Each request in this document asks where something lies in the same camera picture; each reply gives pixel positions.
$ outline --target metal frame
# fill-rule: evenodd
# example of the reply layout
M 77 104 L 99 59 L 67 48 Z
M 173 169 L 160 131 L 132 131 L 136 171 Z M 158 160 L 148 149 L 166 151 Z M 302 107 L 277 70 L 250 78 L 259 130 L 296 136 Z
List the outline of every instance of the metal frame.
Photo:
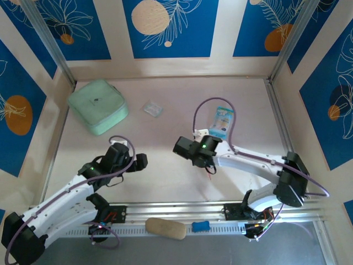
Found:
M 66 64 L 64 55 L 47 27 L 43 17 L 39 13 L 35 3 L 32 0 L 20 0 L 20 5 L 56 65 L 61 69 L 62 74 L 66 77 L 72 87 L 74 87 L 76 85 L 76 80 L 69 66 Z
M 277 75 L 287 63 L 289 56 L 292 54 L 293 49 L 297 45 L 300 37 L 302 36 L 307 24 L 309 23 L 313 13 L 315 12 L 320 0 L 303 0 L 306 1 L 303 9 L 300 11 L 298 18 L 296 19 L 293 29 L 291 30 L 286 42 L 280 54 L 278 60 L 271 71 L 269 76 L 270 83 L 276 80 Z
M 296 46 L 300 36 L 302 35 L 307 23 L 309 22 L 313 12 L 315 11 L 320 0 L 310 0 L 307 1 L 300 12 L 295 26 L 291 31 L 287 41 L 284 44 L 282 51 L 278 56 L 278 60 L 274 66 L 274 69 L 271 71 L 270 76 L 264 79 L 265 87 L 268 93 L 270 104 L 274 112 L 274 116 L 277 122 L 277 127 L 280 131 L 282 138 L 282 144 L 286 151 L 293 151 L 293 145 L 288 133 L 288 129 L 283 117 L 279 100 L 276 94 L 276 88 L 274 83 L 276 77 L 281 71 L 282 67 L 287 62 L 291 52 Z M 63 74 L 73 85 L 76 84 L 76 80 L 71 73 L 66 60 L 59 49 L 57 43 L 55 42 L 54 37 L 51 35 L 49 29 L 45 25 L 43 18 L 40 16 L 38 9 L 31 0 L 20 0 L 22 8 L 25 14 L 28 16 L 30 22 L 41 38 L 42 42 L 48 49 L 49 53 L 53 57 L 54 61 L 61 68 Z M 62 131 L 65 126 L 66 118 L 62 124 L 61 133 L 58 137 L 58 142 L 56 146 L 56 152 L 54 159 L 52 160 L 50 169 L 47 174 L 45 186 L 42 192 L 41 201 L 44 200 L 45 193 L 47 190 L 48 180 L 52 171 L 52 166 L 54 165 L 55 157 L 59 147 L 60 139 L 62 136 Z M 127 204 L 112 204 L 112 205 L 126 205 L 127 206 L 127 215 L 126 223 L 120 225 L 113 225 L 115 229 L 121 236 L 150 236 L 145 231 L 145 221 L 150 217 L 158 217 L 163 219 L 172 219 L 184 222 L 189 224 L 193 221 L 200 220 L 209 220 L 211 223 L 212 231 L 205 233 L 205 235 L 221 235 L 221 234 L 243 234 L 242 227 L 244 222 L 239 221 L 226 221 L 224 218 L 224 213 L 222 212 L 224 203 L 239 203 L 239 202 L 184 202 L 184 203 L 127 203 Z M 279 207 L 274 207 L 274 212 L 277 213 Z M 306 200 L 303 207 L 290 208 L 285 207 L 283 212 L 280 214 L 276 222 L 306 222 L 312 221 L 319 238 L 319 242 L 323 251 L 324 258 L 327 264 L 337 264 L 333 249 L 331 247 L 327 230 L 324 224 L 324 215 L 322 212 L 322 207 L 319 201 L 317 200 Z M 232 227 L 238 227 L 238 230 L 232 230 Z M 66 233 L 64 237 L 82 237 L 87 236 L 87 226 L 83 225 L 74 230 Z
M 224 204 L 241 203 L 240 201 L 224 202 L 190 202 L 190 203 L 116 203 L 111 205 L 127 206 L 124 213 L 125 223 L 112 225 L 113 230 L 121 236 L 153 236 L 145 229 L 145 222 L 148 218 L 162 218 L 174 220 L 187 225 L 187 235 L 195 235 L 191 229 L 192 222 L 207 220 L 210 222 L 211 231 L 197 235 L 244 235 L 245 224 L 257 224 L 261 220 L 253 221 L 226 221 L 224 216 Z M 279 205 L 273 207 L 274 214 L 277 214 Z M 307 200 L 300 209 L 285 206 L 276 222 L 306 222 L 319 221 L 323 215 L 320 201 Z M 64 237 L 88 236 L 88 225 L 81 225 L 69 230 Z M 107 233 L 97 237 L 114 237 Z

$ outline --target orange circle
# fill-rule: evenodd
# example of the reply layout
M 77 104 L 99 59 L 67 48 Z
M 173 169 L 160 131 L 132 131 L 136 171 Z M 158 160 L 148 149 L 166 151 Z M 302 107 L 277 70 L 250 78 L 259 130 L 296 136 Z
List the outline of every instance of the orange circle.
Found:
M 65 43 L 67 45 L 71 45 L 74 42 L 73 37 L 69 34 L 66 34 L 66 33 L 62 34 L 60 36 L 60 39 L 63 43 Z
M 332 105 L 329 108 L 328 114 L 331 120 L 333 121 L 338 120 L 338 118 L 340 117 L 340 108 L 337 107 L 336 105 Z
M 285 24 L 280 28 L 274 29 L 267 35 L 265 40 L 265 48 L 267 51 L 281 51 L 286 39 L 293 28 L 292 24 Z
M 5 103 L 5 110 L 5 120 L 10 131 L 20 136 L 26 135 L 33 120 L 32 107 L 28 100 L 22 96 L 11 96 Z

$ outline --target gray mat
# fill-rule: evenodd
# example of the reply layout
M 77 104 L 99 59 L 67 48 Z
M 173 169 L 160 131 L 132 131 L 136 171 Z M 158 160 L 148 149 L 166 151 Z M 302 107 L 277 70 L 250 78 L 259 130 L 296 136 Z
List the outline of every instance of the gray mat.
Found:
M 245 236 L 188 236 L 182 241 L 162 237 L 124 237 L 118 250 L 102 250 L 87 238 L 61 238 L 36 265 L 319 265 L 326 264 L 312 223 L 306 229 L 275 224 L 260 242 Z M 114 244 L 109 239 L 105 244 Z

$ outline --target cable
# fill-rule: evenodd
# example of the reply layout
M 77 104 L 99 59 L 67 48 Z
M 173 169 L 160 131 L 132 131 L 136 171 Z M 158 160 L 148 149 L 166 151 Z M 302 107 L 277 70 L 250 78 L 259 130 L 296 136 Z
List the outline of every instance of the cable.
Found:
M 256 237 L 256 240 L 259 240 L 267 231 L 268 229 L 271 228 L 271 226 L 275 223 L 275 221 L 277 220 L 278 216 L 280 215 L 280 213 L 282 212 L 282 209 L 284 207 L 284 203 L 282 203 L 282 206 L 280 208 L 280 210 L 278 211 L 278 213 L 276 214 L 275 218 L 273 219 L 273 221 L 267 226 L 267 228 L 265 230 L 262 231 L 262 233 L 260 235 L 258 235 Z
M 207 171 L 208 174 L 214 175 L 217 173 L 217 168 L 216 166 L 213 166 L 213 172 L 209 170 L 209 167 L 205 167 L 205 170 Z
M 123 176 L 121 176 L 121 181 L 120 182 L 118 182 L 118 183 L 115 183 L 115 184 L 112 184 L 112 185 L 106 185 L 108 188 L 111 188 L 111 187 L 114 187 L 114 186 L 116 186 L 116 185 L 119 185 L 119 184 L 121 184 L 122 182 L 124 182 L 124 177 Z
M 117 233 L 114 232 L 113 229 L 107 227 L 106 225 L 100 224 L 100 223 L 98 223 L 98 222 L 87 222 L 86 225 L 101 226 L 101 227 L 103 227 L 106 231 L 111 232 L 111 233 L 116 237 L 116 239 L 117 239 L 117 244 L 116 244 L 115 246 L 98 245 L 98 244 L 96 244 L 96 243 L 93 241 L 94 233 L 92 233 L 91 236 L 90 236 L 90 240 L 91 240 L 91 242 L 92 242 L 92 244 L 93 244 L 94 246 L 97 246 L 97 247 L 100 247 L 100 248 L 104 248 L 104 249 L 106 249 L 106 250 L 115 250 L 115 249 L 117 249 L 117 248 L 120 246 L 120 238 L 119 238 L 119 236 L 117 235 Z
M 119 170 L 118 172 L 115 172 L 115 173 L 111 173 L 111 174 L 106 174 L 106 175 L 102 175 L 102 176 L 97 176 L 97 177 L 93 177 L 93 178 L 90 178 L 90 179 L 86 179 L 84 181 L 81 181 L 73 186 L 71 186 L 69 189 L 68 189 L 68 192 L 72 191 L 73 189 L 76 189 L 78 188 L 79 186 L 83 185 L 83 184 L 86 184 L 88 182 L 91 182 L 91 181 L 96 181 L 96 180 L 99 180 L 99 179 L 102 179 L 102 178 L 111 178 L 111 177 L 115 177 L 115 176 L 118 176 L 122 173 L 124 173 L 125 171 L 127 171 L 133 161 L 135 160 L 135 156 L 136 156 L 136 152 L 135 152 L 135 148 L 132 144 L 132 142 L 126 138 L 126 137 L 123 137 L 123 136 L 120 136 L 120 135 L 114 135 L 112 136 L 111 138 L 109 138 L 109 143 L 111 143 L 111 139 L 115 138 L 115 137 L 119 137 L 119 138 L 122 138 L 124 140 L 126 140 L 129 145 L 131 146 L 131 149 L 132 149 L 132 159 L 130 161 L 130 163 L 124 167 L 122 170 Z M 53 199 L 51 199 L 48 203 L 46 203 L 42 208 L 40 208 L 38 211 L 35 212 L 34 216 L 31 216 L 30 218 L 28 218 L 28 220 L 26 222 L 23 223 L 23 225 L 16 231 L 16 233 L 14 234 L 14 236 L 12 237 L 12 239 L 10 240 L 10 243 L 6 249 L 6 253 L 5 253 L 5 265 L 17 265 L 18 262 L 15 262 L 15 263 L 9 263 L 9 255 L 10 255 L 10 250 L 13 246 L 13 243 L 15 242 L 16 238 L 18 237 L 18 235 L 22 232 L 22 230 L 30 223 L 32 222 L 39 214 L 41 214 L 46 208 L 48 208 L 50 205 L 52 205 L 54 202 L 56 202 L 57 200 L 59 200 L 61 197 L 63 197 L 65 194 L 68 193 L 67 191 L 63 191 L 62 193 L 58 194 L 57 196 L 55 196 Z
M 236 109 L 234 108 L 233 104 L 230 101 L 228 101 L 227 99 L 224 99 L 224 98 L 221 98 L 221 97 L 212 97 L 212 98 L 209 98 L 207 100 L 204 100 L 195 110 L 194 117 L 193 117 L 193 120 L 192 120 L 192 134 L 194 134 L 194 132 L 195 132 L 195 124 L 196 124 L 197 112 L 199 111 L 199 109 L 201 108 L 201 106 L 203 104 L 205 104 L 208 101 L 214 100 L 214 99 L 220 99 L 220 100 L 223 100 L 223 101 L 227 102 L 231 106 L 231 108 L 232 108 L 232 110 L 234 112 L 234 119 L 233 119 L 231 128 L 229 130 L 229 134 L 228 134 L 228 143 L 229 143 L 229 146 L 230 146 L 231 150 L 234 153 L 236 153 L 238 155 L 241 155 L 241 156 L 245 156 L 245 157 L 252 158 L 252 159 L 255 159 L 255 160 L 264 161 L 266 163 L 271 163 L 272 160 L 270 160 L 268 158 L 263 158 L 263 157 L 260 157 L 260 156 L 251 155 L 249 153 L 244 153 L 244 152 L 240 152 L 240 151 L 236 151 L 235 150 L 235 148 L 234 148 L 234 146 L 232 144 L 232 135 L 233 135 L 234 127 L 236 125 L 237 113 L 236 113 Z M 310 182 L 314 183 L 316 186 L 318 186 L 324 192 L 324 194 L 323 193 L 306 193 L 306 195 L 325 196 L 325 197 L 329 197 L 330 196 L 329 192 L 321 184 L 319 184 L 317 181 L 315 181 L 313 178 L 311 178 L 309 175 L 301 172 L 300 170 L 297 170 L 294 167 L 286 165 L 284 163 L 280 163 L 280 162 L 275 161 L 275 164 L 278 165 L 278 166 L 281 166 L 283 168 L 286 168 L 286 169 L 294 172 L 295 174 L 298 174 L 299 176 L 307 179 L 308 181 L 310 181 Z

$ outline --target small packet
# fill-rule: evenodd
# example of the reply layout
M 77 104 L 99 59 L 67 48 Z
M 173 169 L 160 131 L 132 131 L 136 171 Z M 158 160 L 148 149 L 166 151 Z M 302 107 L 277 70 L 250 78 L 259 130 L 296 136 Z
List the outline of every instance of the small packet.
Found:
M 224 107 L 218 107 L 212 126 L 209 128 L 208 133 L 212 136 L 226 139 L 228 129 L 231 125 L 234 112 Z
M 163 108 L 149 100 L 143 107 L 143 110 L 156 118 L 162 113 Z

